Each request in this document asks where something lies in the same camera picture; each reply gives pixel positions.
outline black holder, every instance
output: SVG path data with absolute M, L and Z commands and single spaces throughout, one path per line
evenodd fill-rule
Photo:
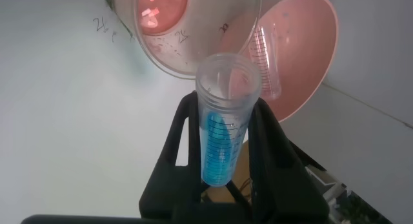
M 187 166 L 175 166 L 185 119 L 189 124 Z M 248 125 L 252 205 L 230 181 L 236 203 L 201 202 L 198 100 L 180 102 L 155 169 L 139 201 L 142 219 L 36 215 L 38 223 L 326 223 L 328 205 L 311 182 L 271 109 L 261 98 Z

